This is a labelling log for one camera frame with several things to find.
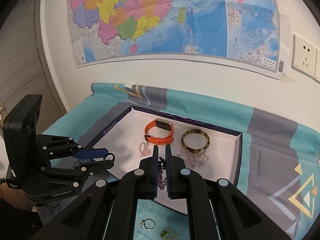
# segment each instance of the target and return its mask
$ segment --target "door frame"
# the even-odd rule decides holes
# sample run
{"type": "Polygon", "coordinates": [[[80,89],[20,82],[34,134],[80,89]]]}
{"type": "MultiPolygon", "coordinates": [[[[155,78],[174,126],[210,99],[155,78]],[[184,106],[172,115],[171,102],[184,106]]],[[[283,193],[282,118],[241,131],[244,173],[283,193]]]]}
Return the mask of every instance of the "door frame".
{"type": "MultiPolygon", "coordinates": [[[[16,5],[18,5],[24,1],[25,0],[19,0],[19,2],[16,5]]],[[[61,101],[59,93],[58,93],[56,86],[54,84],[54,81],[52,79],[50,69],[48,66],[48,62],[47,62],[45,52],[44,52],[42,34],[41,34],[41,23],[40,23],[40,4],[41,4],[41,0],[36,0],[35,1],[35,10],[34,10],[35,34],[36,34],[36,42],[37,42],[39,59],[40,59],[40,63],[42,66],[42,70],[43,70],[45,79],[47,81],[48,87],[49,87],[50,92],[52,94],[52,97],[53,97],[54,101],[56,102],[58,109],[63,116],[67,113],[67,110],[61,101]]]]}

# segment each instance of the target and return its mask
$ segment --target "map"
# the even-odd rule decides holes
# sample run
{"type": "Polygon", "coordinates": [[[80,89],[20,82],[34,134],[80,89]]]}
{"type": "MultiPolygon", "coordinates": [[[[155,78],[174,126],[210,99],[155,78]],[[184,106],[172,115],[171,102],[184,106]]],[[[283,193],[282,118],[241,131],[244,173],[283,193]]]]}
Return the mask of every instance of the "map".
{"type": "Polygon", "coordinates": [[[277,70],[276,0],[67,0],[78,66],[149,54],[200,54],[277,70]]]}

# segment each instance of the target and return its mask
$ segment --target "watch face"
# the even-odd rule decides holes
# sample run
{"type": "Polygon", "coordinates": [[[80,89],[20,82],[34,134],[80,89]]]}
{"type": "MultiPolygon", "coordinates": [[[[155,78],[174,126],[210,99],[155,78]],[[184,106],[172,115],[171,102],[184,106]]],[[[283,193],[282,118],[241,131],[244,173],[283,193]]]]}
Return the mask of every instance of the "watch face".
{"type": "Polygon", "coordinates": [[[159,119],[159,118],[157,118],[155,121],[156,121],[156,126],[157,127],[161,128],[161,129],[164,129],[164,130],[171,131],[171,125],[172,125],[171,122],[166,121],[166,120],[162,120],[162,119],[159,119]]]}

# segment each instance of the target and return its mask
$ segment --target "orange watch strap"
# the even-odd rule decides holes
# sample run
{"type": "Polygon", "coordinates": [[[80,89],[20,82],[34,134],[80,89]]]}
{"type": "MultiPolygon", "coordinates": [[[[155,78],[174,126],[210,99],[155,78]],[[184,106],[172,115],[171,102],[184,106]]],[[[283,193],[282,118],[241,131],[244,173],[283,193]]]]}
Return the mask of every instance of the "orange watch strap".
{"type": "Polygon", "coordinates": [[[151,135],[147,135],[148,131],[153,127],[156,127],[156,120],[153,120],[152,122],[148,123],[144,129],[144,138],[147,142],[155,145],[163,145],[163,144],[168,144],[173,142],[173,125],[172,124],[170,125],[170,134],[164,138],[158,138],[158,137],[153,137],[151,135]]]}

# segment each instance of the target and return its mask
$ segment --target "silver ring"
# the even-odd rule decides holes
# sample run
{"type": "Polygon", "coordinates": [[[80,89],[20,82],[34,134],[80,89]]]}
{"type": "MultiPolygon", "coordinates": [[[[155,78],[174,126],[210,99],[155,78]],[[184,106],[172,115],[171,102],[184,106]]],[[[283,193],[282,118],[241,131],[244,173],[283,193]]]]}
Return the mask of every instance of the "silver ring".
{"type": "Polygon", "coordinates": [[[143,226],[143,228],[145,228],[145,229],[148,230],[148,231],[150,231],[150,230],[152,230],[152,229],[154,229],[154,228],[156,227],[156,223],[155,223],[152,219],[150,219],[150,218],[145,219],[145,220],[142,220],[142,221],[141,221],[141,225],[143,226]],[[151,228],[146,227],[145,223],[146,223],[147,221],[152,222],[152,223],[154,224],[154,226],[151,227],[151,228]]]}

